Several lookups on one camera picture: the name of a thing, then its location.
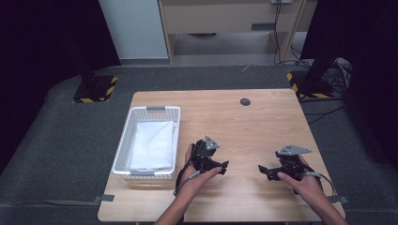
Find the white towel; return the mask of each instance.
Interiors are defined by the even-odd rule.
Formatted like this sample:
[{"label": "white towel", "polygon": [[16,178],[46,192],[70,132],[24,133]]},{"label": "white towel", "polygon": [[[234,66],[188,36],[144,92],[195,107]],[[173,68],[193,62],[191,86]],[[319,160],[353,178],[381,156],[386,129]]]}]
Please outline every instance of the white towel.
[{"label": "white towel", "polygon": [[173,121],[138,123],[131,150],[131,170],[172,169]]}]

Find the tripod base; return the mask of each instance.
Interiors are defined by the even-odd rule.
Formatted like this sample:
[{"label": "tripod base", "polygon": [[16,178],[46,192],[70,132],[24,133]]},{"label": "tripod base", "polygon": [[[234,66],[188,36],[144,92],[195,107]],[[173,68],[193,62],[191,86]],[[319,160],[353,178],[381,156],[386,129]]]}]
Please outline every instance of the tripod base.
[{"label": "tripod base", "polygon": [[95,102],[107,101],[114,92],[117,77],[114,76],[98,76],[99,88],[90,90],[84,82],[81,82],[77,89],[73,101],[74,102]]},{"label": "tripod base", "polygon": [[286,75],[290,86],[298,98],[334,98],[333,87],[328,81],[321,79],[316,85],[307,83],[307,71],[291,71]]}]

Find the gray carpet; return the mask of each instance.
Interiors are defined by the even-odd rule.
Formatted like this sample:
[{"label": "gray carpet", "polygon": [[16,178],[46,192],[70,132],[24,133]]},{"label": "gray carpet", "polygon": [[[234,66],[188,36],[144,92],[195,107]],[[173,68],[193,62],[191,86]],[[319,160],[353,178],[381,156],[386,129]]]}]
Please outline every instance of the gray carpet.
[{"label": "gray carpet", "polygon": [[[104,224],[98,207],[12,205],[102,194],[131,98],[137,91],[289,88],[285,77],[301,67],[110,67],[118,77],[107,102],[72,103],[80,77],[54,86],[34,124],[0,176],[0,224]],[[326,113],[341,100],[301,103]],[[307,115],[309,122],[318,116]],[[350,224],[398,224],[398,175],[366,153],[345,110],[310,124]]]}]

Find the black circular marker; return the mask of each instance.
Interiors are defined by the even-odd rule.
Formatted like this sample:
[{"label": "black circular marker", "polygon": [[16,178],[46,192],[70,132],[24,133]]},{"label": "black circular marker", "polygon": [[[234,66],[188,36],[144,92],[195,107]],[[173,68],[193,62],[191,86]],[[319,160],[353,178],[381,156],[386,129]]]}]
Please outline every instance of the black circular marker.
[{"label": "black circular marker", "polygon": [[240,100],[240,104],[244,105],[244,106],[248,106],[250,105],[250,100],[248,98],[243,98]]}]

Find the yellow and black hazard tape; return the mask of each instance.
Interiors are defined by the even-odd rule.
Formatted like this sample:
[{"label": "yellow and black hazard tape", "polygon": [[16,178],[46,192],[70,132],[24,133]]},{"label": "yellow and black hazard tape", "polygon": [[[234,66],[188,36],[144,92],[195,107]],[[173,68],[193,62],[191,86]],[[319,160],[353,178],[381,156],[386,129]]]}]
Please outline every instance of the yellow and black hazard tape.
[{"label": "yellow and black hazard tape", "polygon": [[80,98],[75,98],[73,101],[76,103],[77,102],[89,103],[89,102],[96,102],[96,101],[107,101],[111,97],[111,94],[114,92],[116,82],[117,82],[117,77],[113,77],[111,83],[109,84],[106,95],[104,97],[80,97]]},{"label": "yellow and black hazard tape", "polygon": [[290,86],[292,87],[292,90],[295,91],[296,96],[298,98],[334,98],[334,95],[332,93],[306,93],[302,94],[299,90],[299,87],[297,86],[295,80],[293,79],[293,75],[291,73],[287,73],[286,75],[287,80],[290,83]]}]

